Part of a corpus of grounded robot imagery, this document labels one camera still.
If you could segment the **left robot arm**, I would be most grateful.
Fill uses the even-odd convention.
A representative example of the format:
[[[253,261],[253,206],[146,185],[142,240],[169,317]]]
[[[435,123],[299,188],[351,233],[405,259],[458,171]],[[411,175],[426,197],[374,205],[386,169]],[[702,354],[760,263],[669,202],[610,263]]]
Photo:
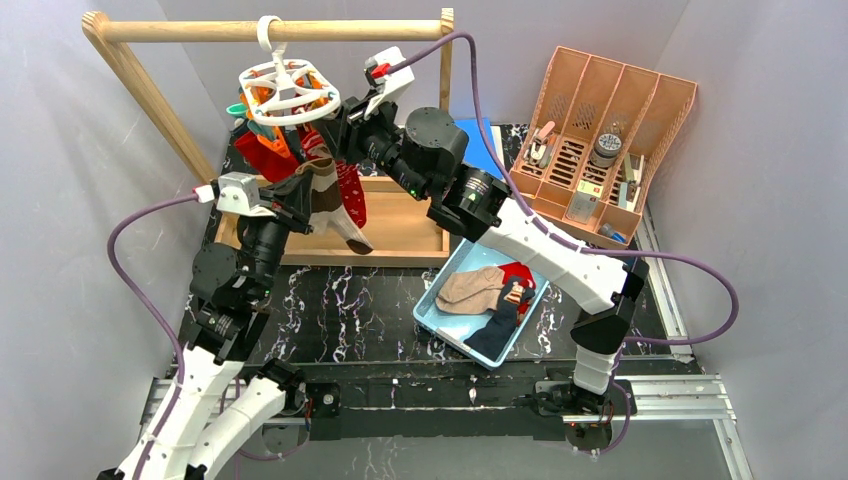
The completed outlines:
[[[300,370],[271,360],[247,389],[219,415],[223,395],[238,376],[269,319],[268,298],[284,249],[293,232],[308,234],[310,174],[260,186],[254,175],[231,172],[187,195],[146,207],[122,220],[107,240],[109,261],[154,316],[174,348],[177,372],[152,419],[121,463],[101,479],[214,479],[246,441],[282,412],[303,387]],[[120,265],[119,234],[140,218],[184,203],[211,204],[237,216],[239,247],[214,242],[192,264],[190,292],[199,311],[185,341],[179,341],[161,312]]]

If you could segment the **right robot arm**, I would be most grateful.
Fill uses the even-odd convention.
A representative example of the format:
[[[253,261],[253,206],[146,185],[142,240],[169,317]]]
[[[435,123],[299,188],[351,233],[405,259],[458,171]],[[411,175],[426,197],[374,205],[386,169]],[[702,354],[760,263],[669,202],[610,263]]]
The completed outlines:
[[[537,403],[550,412],[604,413],[647,264],[593,254],[525,212],[503,179],[464,162],[469,136],[445,111],[421,107],[398,126],[394,103],[372,112],[366,106],[350,98],[315,121],[331,155],[347,164],[373,162],[411,197],[429,201],[427,216],[438,227],[519,261],[569,295],[581,309],[570,330],[576,365],[567,386]]]

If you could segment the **brown striped sock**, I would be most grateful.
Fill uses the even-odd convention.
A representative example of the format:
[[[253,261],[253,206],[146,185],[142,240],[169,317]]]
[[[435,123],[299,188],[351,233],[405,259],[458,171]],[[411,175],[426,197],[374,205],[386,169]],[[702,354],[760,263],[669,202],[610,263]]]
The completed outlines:
[[[324,234],[330,228],[352,252],[370,254],[372,244],[344,207],[336,162],[332,158],[312,160],[300,165],[295,172],[312,174],[309,218],[312,232]]]

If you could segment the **white sock hanger with clips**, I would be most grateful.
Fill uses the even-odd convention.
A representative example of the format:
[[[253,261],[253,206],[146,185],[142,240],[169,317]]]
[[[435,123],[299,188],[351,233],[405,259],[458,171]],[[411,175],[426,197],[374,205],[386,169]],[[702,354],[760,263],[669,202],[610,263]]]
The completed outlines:
[[[271,27],[279,21],[266,15],[257,22],[257,42],[271,60],[239,74],[240,101],[228,107],[227,113],[256,135],[261,145],[289,158],[285,130],[332,116],[340,106],[340,94],[310,61],[286,59],[285,42],[272,44]]]

